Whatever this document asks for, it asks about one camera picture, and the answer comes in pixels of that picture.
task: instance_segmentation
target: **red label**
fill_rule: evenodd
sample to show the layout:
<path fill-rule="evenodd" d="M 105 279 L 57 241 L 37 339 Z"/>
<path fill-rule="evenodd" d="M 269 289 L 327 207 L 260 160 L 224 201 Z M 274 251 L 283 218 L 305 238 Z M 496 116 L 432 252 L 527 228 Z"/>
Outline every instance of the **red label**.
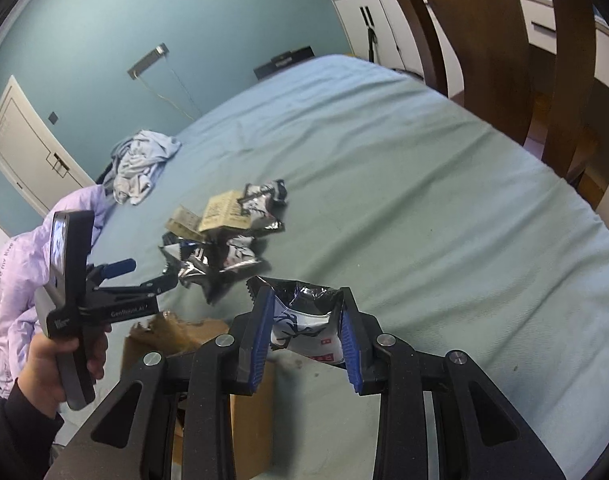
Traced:
<path fill-rule="evenodd" d="M 333 354 L 325 354 L 325 355 L 315 355 L 310 356 L 311 359 L 316 361 L 322 361 L 323 363 L 332 363 L 333 362 Z"/>

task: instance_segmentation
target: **bed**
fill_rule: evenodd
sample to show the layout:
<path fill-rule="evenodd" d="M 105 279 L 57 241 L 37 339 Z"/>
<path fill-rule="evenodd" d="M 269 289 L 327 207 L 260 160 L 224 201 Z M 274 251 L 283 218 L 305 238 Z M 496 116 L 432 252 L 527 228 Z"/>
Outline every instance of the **bed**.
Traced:
<path fill-rule="evenodd" d="M 609 443 L 609 232 L 539 160 L 409 76 L 344 56 L 264 80 L 178 138 L 151 196 L 118 206 L 92 252 L 94 263 L 137 260 L 116 283 L 162 270 L 157 245 L 177 205 L 199 212 L 211 195 L 284 178 L 286 231 L 267 239 L 262 274 L 350 286 L 416 349 L 465 350 L 568 479 L 591 468 Z M 213 306 L 199 286 L 160 306 L 230 320 L 251 302 L 237 283 Z M 98 400 L 118 381 L 130 326 L 110 335 Z M 275 466 L 261 478 L 371 478 L 377 397 L 355 395 L 341 369 L 271 358 Z M 79 425 L 91 409 L 64 416 Z"/>

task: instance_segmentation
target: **blue gripper pad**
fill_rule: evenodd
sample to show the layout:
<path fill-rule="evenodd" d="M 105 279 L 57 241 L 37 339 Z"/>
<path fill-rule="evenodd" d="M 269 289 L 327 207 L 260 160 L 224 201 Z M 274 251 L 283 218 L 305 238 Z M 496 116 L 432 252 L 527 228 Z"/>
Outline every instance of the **blue gripper pad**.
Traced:
<path fill-rule="evenodd" d="M 358 341 L 346 310 L 342 311 L 341 344 L 349 382 L 353 384 L 353 389 L 359 394 L 362 391 L 363 383 L 362 373 L 360 373 L 360 352 L 358 352 Z"/>
<path fill-rule="evenodd" d="M 111 278 L 117 278 L 123 274 L 128 274 L 136 270 L 136 261 L 133 258 L 122 260 L 114 264 L 108 264 L 102 269 L 102 278 L 110 280 Z"/>
<path fill-rule="evenodd" d="M 267 294 L 259 294 L 257 301 L 262 301 L 262 316 L 258 324 L 258 330 L 253 339 L 251 349 L 251 364 L 249 366 L 249 387 L 252 392 L 256 392 L 258 385 L 262 381 L 265 362 L 267 361 L 268 346 L 271 342 L 271 329 L 273 328 L 273 312 L 276 303 L 276 293 L 273 289 L 267 288 Z"/>

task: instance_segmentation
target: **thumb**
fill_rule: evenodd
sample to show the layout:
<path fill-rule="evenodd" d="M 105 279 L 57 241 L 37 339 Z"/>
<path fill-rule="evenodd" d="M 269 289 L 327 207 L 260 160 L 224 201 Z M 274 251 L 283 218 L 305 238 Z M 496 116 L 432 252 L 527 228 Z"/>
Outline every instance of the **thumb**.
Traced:
<path fill-rule="evenodd" d="M 44 334 L 38 334 L 31 341 L 30 350 L 37 358 L 52 358 L 56 354 L 73 352 L 79 345 L 78 338 L 49 339 Z"/>

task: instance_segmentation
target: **door frame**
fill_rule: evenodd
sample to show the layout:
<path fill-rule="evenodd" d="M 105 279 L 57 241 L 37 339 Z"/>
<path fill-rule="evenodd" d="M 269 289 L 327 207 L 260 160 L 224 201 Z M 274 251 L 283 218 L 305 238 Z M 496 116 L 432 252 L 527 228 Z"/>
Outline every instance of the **door frame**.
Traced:
<path fill-rule="evenodd" d="M 69 174 L 82 186 L 93 186 L 95 182 L 87 175 L 87 173 L 78 165 L 78 163 L 73 160 L 73 157 L 67 153 L 67 151 L 62 147 L 62 144 L 58 142 L 58 140 L 54 137 L 54 134 L 51 133 L 51 130 L 46 127 L 44 121 L 40 118 L 38 113 L 34 110 L 33 106 L 25 96 L 22 88 L 16 81 L 15 77 L 11 75 L 9 77 L 9 81 L 7 82 L 4 91 L 0 97 L 0 120 L 3 117 L 2 110 L 6 106 L 10 100 L 14 101 L 15 105 L 18 107 L 24 118 L 31 125 L 31 127 L 36 131 L 39 138 L 46 142 L 47 148 L 52 151 L 52 153 L 56 153 L 60 157 L 60 159 L 67 165 L 69 168 Z M 0 171 L 7 178 L 7 180 L 11 183 L 11 185 L 22 195 L 22 197 L 31 205 L 33 209 L 35 209 L 42 217 L 46 216 L 48 213 L 48 209 L 44 207 L 44 205 L 37 199 L 33 193 L 27 190 L 24 186 L 19 184 L 19 178 L 16 173 L 9 167 L 3 158 L 0 157 Z"/>

